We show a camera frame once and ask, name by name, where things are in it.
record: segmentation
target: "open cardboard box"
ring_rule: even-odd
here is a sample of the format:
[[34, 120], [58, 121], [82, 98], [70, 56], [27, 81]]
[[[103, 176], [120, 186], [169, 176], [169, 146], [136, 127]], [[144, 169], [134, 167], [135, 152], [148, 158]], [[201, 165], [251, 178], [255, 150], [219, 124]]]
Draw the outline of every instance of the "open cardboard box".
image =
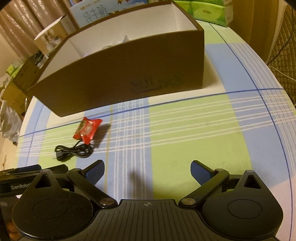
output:
[[[128, 42], [103, 49], [125, 36]], [[202, 87], [204, 31], [162, 1], [97, 20], [69, 35], [30, 91], [58, 116]]]

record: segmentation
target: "plastic bag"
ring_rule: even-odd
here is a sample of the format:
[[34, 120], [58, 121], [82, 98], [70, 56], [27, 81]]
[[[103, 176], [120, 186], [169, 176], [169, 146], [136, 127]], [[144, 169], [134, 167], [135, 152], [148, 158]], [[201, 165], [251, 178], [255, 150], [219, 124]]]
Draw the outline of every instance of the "plastic bag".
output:
[[102, 50], [103, 50], [103, 49], [108, 49], [108, 48], [110, 48], [110, 47], [112, 47], [112, 46], [115, 46], [115, 45], [117, 45], [117, 44], [122, 44], [122, 43], [125, 43], [125, 42], [128, 42], [128, 41], [129, 41], [129, 39], [128, 39], [128, 37], [125, 35], [122, 41], [115, 41], [113, 44], [111, 44], [111, 45], [107, 45], [107, 46], [103, 47]]
[[17, 142], [22, 120], [16, 111], [3, 100], [0, 109], [0, 134], [12, 142]]

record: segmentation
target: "white stripe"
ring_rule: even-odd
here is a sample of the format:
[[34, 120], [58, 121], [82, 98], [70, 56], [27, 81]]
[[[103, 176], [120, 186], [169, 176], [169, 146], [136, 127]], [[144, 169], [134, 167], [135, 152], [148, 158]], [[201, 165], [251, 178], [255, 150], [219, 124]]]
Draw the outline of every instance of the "white stripe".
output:
[[[242, 101], [242, 102], [235, 102], [236, 100], [242, 100], [245, 99], [246, 101]], [[249, 101], [255, 101], [255, 100], [261, 100], [261, 98], [259, 96], [254, 96], [254, 97], [247, 97], [247, 98], [238, 98], [238, 99], [233, 99], [233, 100], [223, 100], [223, 101], [215, 101], [215, 102], [211, 102], [211, 103], [204, 103], [204, 104], [197, 104], [197, 105], [193, 105], [193, 106], [189, 106], [189, 107], [184, 107], [184, 108], [174, 108], [171, 110], [164, 110], [161, 112], [156, 113], [155, 115], [152, 113], [151, 115], [146, 114], [145, 116], [151, 117], [151, 116], [158, 116], [159, 113], [163, 113], [163, 112], [171, 112], [171, 111], [175, 111], [175, 110], [179, 110], [179, 109], [187, 109], [187, 108], [193, 108], [195, 106], [203, 106], [203, 105], [209, 105], [209, 107], [214, 107], [216, 105], [211, 105], [211, 104], [215, 104], [215, 103], [221, 103], [221, 102], [227, 102], [228, 104], [236, 104], [236, 103], [243, 103], [243, 102], [249, 102]], [[37, 137], [36, 139], [41, 139], [43, 137], [51, 137], [51, 136], [56, 136], [56, 135], [60, 135], [60, 134], [65, 134], [65, 133], [70, 133], [69, 136], [72, 136], [72, 134], [74, 134], [74, 131], [77, 129], [77, 127], [69, 129], [69, 130], [65, 130], [65, 131], [59, 131], [58, 133], [51, 133], [51, 134], [44, 134], [42, 136]], [[31, 138], [25, 138], [21, 141], [22, 144], [24, 144], [25, 142], [31, 142]]]
[[[117, 122], [117, 126], [120, 128], [121, 123]], [[113, 178], [114, 178], [114, 183], [113, 183], [113, 195], [115, 200], [118, 200], [118, 195], [117, 195], [117, 179], [118, 179], [118, 168], [117, 168], [117, 162], [118, 162], [118, 132], [116, 133], [116, 141], [115, 141], [115, 153], [114, 153], [114, 173], [113, 173]]]
[[[220, 115], [224, 115], [224, 114], [229, 114], [229, 113], [233, 113], [233, 112], [226, 112], [226, 113], [221, 113]], [[262, 112], [262, 113], [255, 113], [255, 114], [249, 114], [249, 115], [244, 115], [244, 116], [238, 116], [236, 119], [238, 121], [245, 121], [245, 120], [250, 120], [250, 119], [257, 119], [257, 118], [261, 118], [261, 117], [265, 117], [265, 116], [269, 116], [269, 115], [264, 115], [264, 116], [258, 116], [258, 117], [254, 117], [254, 116], [257, 116], [257, 115], [262, 115], [262, 114], [266, 114], [267, 112]], [[188, 120], [197, 120], [197, 119], [201, 119], [201, 118], [205, 118], [205, 117], [209, 117], [209, 116], [202, 116], [202, 117], [197, 117], [197, 118], [186, 118], [183, 117], [182, 120], [178, 120], [178, 121], [169, 121], [169, 122], [166, 122], [166, 123], [161, 123], [162, 124], [168, 124], [168, 123], [177, 123], [177, 122], [182, 122], [182, 121], [188, 121]], [[202, 127], [207, 127], [209, 126], [208, 123], [214, 123], [214, 122], [219, 122], [219, 121], [225, 121], [225, 120], [229, 120], [229, 119], [235, 119], [235, 117], [231, 117], [231, 118], [224, 118], [224, 119], [221, 119], [221, 120], [215, 120], [215, 121], [208, 121], [208, 122], [201, 122], [201, 123], [196, 123], [196, 124], [193, 124], [193, 125], [202, 125], [204, 124], [204, 126], [201, 126], [199, 128], [202, 128]], [[184, 125], [184, 126], [180, 126], [180, 127], [172, 127], [172, 128], [169, 128], [169, 129], [178, 129], [178, 128], [183, 128], [185, 126], [192, 126], [192, 125]], [[156, 130], [156, 132], [159, 132], [159, 131], [164, 131], [164, 130], [167, 130], [167, 129], [160, 129], [160, 130]], [[125, 136], [117, 136], [117, 137], [111, 137], [109, 139], [109, 141], [113, 141], [113, 140], [117, 140], [117, 139], [121, 139], [121, 138], [126, 138]], [[67, 145], [72, 145], [73, 143], [70, 142], [70, 143], [63, 143], [63, 145], [67, 146]], [[43, 150], [46, 150], [46, 149], [54, 149], [54, 147], [56, 146], [56, 144], [54, 145], [47, 145], [47, 146], [42, 146], [42, 147], [36, 147], [36, 148], [26, 148], [26, 149], [22, 149], [22, 150], [19, 150], [18, 152], [24, 152], [26, 150], [34, 150], [34, 149], [43, 149]]]
[[[276, 98], [271, 97], [270, 98], [269, 96], [267, 96], [267, 98], [266, 98], [266, 101], [268, 103], [274, 103], [275, 101], [278, 101], [278, 100], [279, 100], [279, 97], [276, 97]], [[295, 129], [294, 129], [295, 123], [294, 123], [294, 125], [290, 125], [290, 127], [292, 128], [292, 133], [293, 133], [293, 136], [294, 136], [294, 140], [293, 140], [293, 138], [291, 136], [291, 132], [290, 132], [287, 124], [286, 123], [278, 124], [278, 127], [280, 128], [281, 136], [283, 137], [284, 147], [288, 152], [287, 153], [288, 155], [286, 155], [286, 157], [287, 157], [287, 160], [289, 161], [289, 166], [290, 166], [289, 170], [292, 171], [291, 176], [295, 176], [295, 164], [294, 164], [295, 156], [296, 156], [296, 154], [295, 154], [295, 144], [296, 144], [295, 140], [296, 140], [296, 137], [295, 137]], [[294, 182], [292, 182], [292, 189], [293, 189], [293, 193], [294, 193], [293, 198], [295, 198], [295, 189], [296, 188], [295, 188], [295, 183]], [[294, 223], [293, 223], [292, 227], [293, 227], [292, 232], [294, 234], [295, 233], [295, 224]]]
[[[231, 114], [231, 113], [237, 113], [237, 112], [242, 112], [242, 111], [249, 111], [249, 110], [258, 110], [258, 109], [262, 109], [262, 108], [266, 108], [264, 104], [258, 104], [258, 105], [250, 105], [250, 106], [243, 106], [243, 107], [236, 107], [236, 108], [227, 108], [227, 109], [222, 109], [222, 110], [214, 110], [214, 111], [208, 111], [208, 112], [201, 112], [201, 113], [197, 113], [197, 114], [192, 114], [192, 115], [186, 115], [186, 116], [179, 116], [179, 117], [175, 117], [175, 118], [168, 118], [168, 119], [161, 119], [161, 120], [155, 120], [155, 121], [151, 121], [150, 122], [150, 126], [154, 126], [153, 123], [158, 123], [157, 125], [163, 125], [163, 124], [169, 124], [172, 122], [175, 122], [178, 119], [184, 119], [186, 118], [186, 120], [191, 120], [189, 117], [194, 117], [194, 116], [199, 116], [199, 115], [204, 115], [204, 114], [209, 114], [209, 113], [218, 113], [218, 114], [213, 114], [213, 115], [207, 115], [207, 116], [203, 116], [204, 117], [212, 117], [212, 116], [217, 116], [217, 115], [223, 115], [223, 114]], [[224, 113], [219, 113], [219, 112], [223, 112], [226, 110], [231, 110], [230, 112], [224, 112]]]
[[270, 81], [270, 77], [273, 76], [273, 73], [271, 72], [271, 70], [266, 68], [266, 65], [264, 62], [260, 62], [260, 60], [258, 58], [256, 58], [253, 53], [251, 53], [249, 48], [242, 48], [240, 47], [238, 44], [233, 44], [235, 46], [237, 46], [239, 48], [239, 50], [241, 50], [240, 52], [243, 51], [245, 54], [243, 56], [241, 56], [244, 59], [247, 59], [251, 65], [251, 71], [253, 72], [253, 70], [255, 70], [255, 72], [257, 72], [257, 74], [254, 74], [253, 72], [253, 76], [257, 79], [257, 83], [261, 86], [261, 88], [272, 88], [275, 87], [273, 85], [273, 83]]
[[[132, 120], [132, 126], [134, 126], [136, 124], [136, 118], [134, 118]], [[131, 134], [132, 135], [135, 135], [136, 134], [136, 129], [135, 128], [132, 128], [131, 129]], [[136, 138], [132, 138], [131, 139], [132, 141], [132, 150], [131, 150], [131, 171], [132, 171], [132, 186], [131, 186], [131, 189], [132, 189], [132, 199], [136, 199], [136, 195], [137, 195], [137, 183], [136, 183], [136, 166], [137, 166], [137, 163], [136, 163], [136, 156], [137, 156], [137, 153], [136, 153]]]
[[142, 150], [143, 150], [143, 165], [144, 165], [144, 183], [143, 183], [143, 186], [144, 186], [144, 199], [147, 199], [147, 180], [146, 180], [146, 158], [145, 158], [145, 110], [144, 109], [141, 109], [142, 111], [142, 121], [143, 121], [143, 124], [142, 124]]
[[[285, 119], [285, 120], [283, 120], [283, 121], [277, 120], [277, 121], [275, 121], [275, 123], [276, 124], [279, 124], [279, 123], [284, 123], [284, 122], [290, 122], [291, 121], [291, 120], [286, 119], [286, 118], [283, 118], [283, 119]], [[260, 127], [265, 127], [265, 126], [273, 125], [272, 122], [269, 123], [269, 124], [260, 125], [260, 126], [256, 126], [257, 124], [258, 123], [256, 123], [253, 127], [250, 127], [250, 128], [243, 128], [243, 127], [245, 127], [245, 126], [243, 126], [243, 127], [241, 127], [241, 129], [237, 129], [236, 131], [222, 132], [221, 134], [217, 134], [217, 135], [207, 135], [207, 136], [203, 136], [203, 137], [199, 137], [199, 138], [184, 139], [184, 140], [180, 140], [180, 141], [176, 141], [176, 142], [164, 142], [164, 143], [158, 143], [158, 144], [153, 144], [153, 145], [151, 145], [150, 143], [147, 143], [147, 144], [145, 144], [145, 147], [148, 148], [148, 147], [154, 146], [154, 145], [165, 145], [165, 144], [170, 144], [170, 143], [177, 143], [177, 142], [184, 142], [184, 141], [190, 141], [190, 140], [196, 140], [196, 139], [209, 138], [209, 137], [220, 136], [220, 135], [229, 134], [229, 133], [233, 133], [233, 132], [247, 131], [247, 130], [252, 130], [252, 129], [256, 129], [256, 128], [260, 128]], [[122, 148], [116, 147], [117, 150], [110, 150], [110, 152], [112, 152], [112, 151], [118, 151], [118, 150], [123, 150], [123, 148], [127, 148], [128, 150], [131, 150], [131, 149], [134, 148], [134, 147], [129, 147], [129, 146], [132, 146], [132, 145], [128, 145], [128, 147], [124, 146]], [[141, 148], [141, 144], [136, 144], [136, 148]], [[106, 151], [101, 151], [102, 149], [99, 149], [98, 151], [95, 151], [94, 153], [105, 153]], [[38, 156], [50, 156], [50, 155], [51, 155], [51, 152], [45, 152], [42, 155], [38, 155]]]
[[[127, 136], [128, 135], [128, 122], [125, 122], [124, 123], [124, 135], [125, 136]], [[128, 138], [124, 138], [124, 141], [125, 141], [125, 145], [127, 145], [128, 144]], [[122, 190], [124, 191], [123, 192], [123, 195], [122, 195], [122, 198], [123, 199], [126, 199], [126, 198], [128, 198], [128, 196], [127, 196], [127, 188], [128, 188], [128, 183], [127, 183], [127, 173], [128, 173], [128, 170], [127, 170], [127, 162], [128, 162], [128, 158], [127, 158], [127, 155], [128, 155], [128, 150], [127, 149], [125, 149], [124, 151], [123, 151], [123, 171], [122, 171], [122, 173], [123, 173], [123, 175], [122, 175], [122, 177], [123, 177], [123, 181], [122, 181], [122, 185], [123, 185], [123, 188], [122, 188]]]
[[[263, 121], [263, 122], [260, 122], [260, 123], [254, 123], [254, 124], [244, 125], [244, 127], [255, 126], [255, 125], [265, 124], [265, 123], [270, 123], [270, 122], [272, 122], [272, 121], [271, 120], [268, 120], [268, 121]], [[240, 126], [230, 127], [230, 128], [226, 128], [226, 129], [223, 129], [223, 130], [224, 131], [227, 131], [227, 130], [233, 130], [233, 129], [240, 129]], [[209, 131], [207, 133], [210, 134], [210, 133], [216, 133], [216, 132], [220, 132], [220, 131], [221, 130]], [[195, 136], [200, 136], [200, 135], [203, 135], [203, 134], [204, 133], [198, 133], [198, 134], [181, 136], [181, 137], [172, 137], [172, 138], [167, 138], [167, 139], [155, 140], [153, 142], [160, 142], [160, 141], [167, 141], [167, 140], [175, 140], [175, 139], [186, 138], [186, 137], [195, 137]]]
[[249, 55], [248, 52], [245, 53], [245, 52], [246, 52], [246, 51], [244, 51], [245, 49], [243, 49], [240, 45], [238, 45], [238, 44], [236, 44], [236, 43], [231, 43], [231, 46], [234, 48], [236, 54], [237, 54], [242, 60], [244, 60], [244, 64], [246, 64], [246, 65], [248, 66], [248, 70], [251, 71], [251, 72], [253, 73], [253, 77], [256, 79], [257, 85], [259, 85], [260, 88], [263, 88], [263, 86], [261, 85], [261, 82], [264, 82], [264, 84], [266, 84], [265, 81], [264, 81], [264, 76], [260, 76], [260, 74], [259, 74], [259, 76], [262, 78], [262, 80], [259, 80], [259, 79], [258, 79], [258, 75], [254, 74], [254, 71], [253, 71], [253, 69], [252, 69], [252, 67], [251, 67], [251, 66], [254, 67], [254, 65], [253, 65], [253, 63], [252, 63], [252, 60], [254, 60], [253, 55], [251, 55], [251, 56], [252, 56], [251, 58], [248, 58], [248, 55]]
[[[247, 107], [252, 107], [252, 106], [263, 106], [263, 104], [259, 104], [259, 105], [251, 105], [251, 106], [244, 106], [244, 107], [237, 107], [237, 108], [228, 108], [228, 109], [223, 109], [223, 110], [232, 110], [232, 109], [241, 109], [241, 108], [247, 108]], [[156, 121], [152, 121], [152, 122], [150, 122], [150, 126], [153, 126], [153, 125], [151, 125], [151, 123], [153, 123], [153, 122], [159, 122], [159, 121], [165, 121], [165, 120], [174, 120], [174, 119], [176, 119], [176, 118], [167, 118], [167, 119], [161, 119], [161, 120], [156, 120]], [[112, 131], [118, 131], [120, 128], [113, 128], [113, 129], [111, 129]], [[53, 141], [57, 141], [57, 140], [65, 140], [65, 137], [60, 137], [60, 138], [54, 138], [54, 139], [51, 139], [51, 140], [48, 140], [48, 141], [45, 141], [45, 142], [42, 142], [42, 141], [40, 141], [40, 142], [34, 142], [34, 144], [30, 144], [30, 145], [23, 145], [23, 143], [22, 143], [22, 147], [25, 147], [25, 146], [32, 146], [32, 145], [37, 145], [37, 144], [39, 144], [39, 143], [42, 143], [42, 144], [45, 144], [45, 143], [50, 143], [50, 142], [53, 142]]]
[[[253, 56], [254, 50], [251, 49], [250, 47], [247, 48], [247, 52]], [[268, 80], [270, 83], [270, 86], [273, 87], [281, 87], [281, 85], [279, 85], [278, 80], [276, 79], [276, 77], [274, 76], [274, 74], [272, 73], [272, 71], [268, 68], [268, 66], [264, 63], [264, 61], [261, 58], [256, 58], [255, 62], [257, 62], [257, 64], [259, 66], [261, 66], [261, 68], [259, 68], [259, 70], [262, 71], [263, 76], [268, 76]]]
[[[140, 126], [142, 125], [142, 115], [143, 115], [143, 113], [142, 113], [142, 109], [140, 109]], [[143, 169], [145, 169], [145, 167], [143, 167], [143, 155], [142, 155], [142, 138], [141, 138], [141, 128], [140, 128], [140, 138], [139, 138], [139, 140], [140, 140], [140, 184], [141, 184], [141, 199], [143, 199], [143, 182], [144, 182], [144, 180], [143, 180]]]
[[261, 100], [261, 98], [259, 96], [252, 97], [252, 98], [254, 98], [254, 99], [248, 100], [248, 101], [237, 101], [237, 102], [231, 102], [230, 100], [216, 101], [216, 102], [212, 102], [212, 103], [220, 103], [220, 104], [211, 105], [211, 106], [208, 106], [208, 105], [204, 106], [205, 104], [198, 104], [198, 105], [194, 105], [194, 106], [198, 106], [197, 108], [192, 108], [192, 106], [190, 106], [190, 108], [189, 107], [181, 107], [181, 108], [176, 108], [173, 110], [164, 110], [161, 112], [157, 112], [154, 114], [153, 113], [147, 114], [147, 115], [149, 115], [149, 117], [155, 117], [155, 116], [159, 117], [162, 115], [171, 115], [171, 114], [185, 112], [185, 111], [200, 110], [200, 109], [205, 109], [205, 108], [210, 108], [210, 107], [217, 107], [217, 106], [223, 106], [223, 105], [229, 105], [229, 104], [238, 104], [238, 103], [245, 103], [245, 102], [249, 102], [249, 101]]

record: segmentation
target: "green tissue package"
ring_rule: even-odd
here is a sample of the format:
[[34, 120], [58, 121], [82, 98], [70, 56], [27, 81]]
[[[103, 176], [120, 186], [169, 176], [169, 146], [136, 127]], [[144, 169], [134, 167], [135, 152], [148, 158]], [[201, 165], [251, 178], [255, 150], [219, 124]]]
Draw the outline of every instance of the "green tissue package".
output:
[[232, 0], [175, 1], [195, 19], [227, 27], [233, 20]]

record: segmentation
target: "brown cardboard box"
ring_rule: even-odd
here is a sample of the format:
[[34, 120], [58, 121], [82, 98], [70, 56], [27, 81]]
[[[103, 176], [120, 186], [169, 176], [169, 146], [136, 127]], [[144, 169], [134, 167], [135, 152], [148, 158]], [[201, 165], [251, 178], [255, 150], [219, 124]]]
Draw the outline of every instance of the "brown cardboard box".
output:
[[52, 24], [42, 30], [34, 39], [40, 51], [47, 55], [53, 51], [69, 34], [75, 31], [70, 18], [65, 15], [55, 20]]
[[28, 59], [12, 79], [12, 82], [23, 93], [27, 94], [28, 89], [36, 83], [36, 76], [39, 71], [39, 68]]
[[[120, 41], [126, 43], [102, 50]], [[30, 90], [58, 116], [202, 87], [204, 31], [162, 1], [97, 20], [66, 38]]]
[[27, 96], [18, 89], [13, 82], [10, 82], [3, 94], [2, 99], [7, 101], [7, 105], [12, 107], [19, 115], [25, 112], [25, 100]]

